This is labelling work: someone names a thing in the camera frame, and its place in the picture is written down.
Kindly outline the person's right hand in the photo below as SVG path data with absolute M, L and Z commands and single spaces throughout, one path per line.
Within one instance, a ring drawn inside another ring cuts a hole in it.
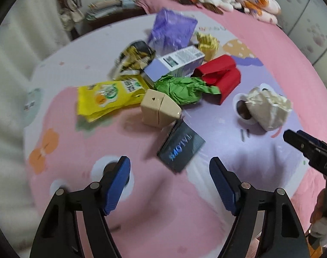
M 327 218 L 323 216 L 325 190 L 326 188 L 318 194 L 314 211 L 310 217 L 310 223 L 312 225 L 310 235 L 316 239 L 320 239 L 319 245 L 321 247 L 327 247 Z

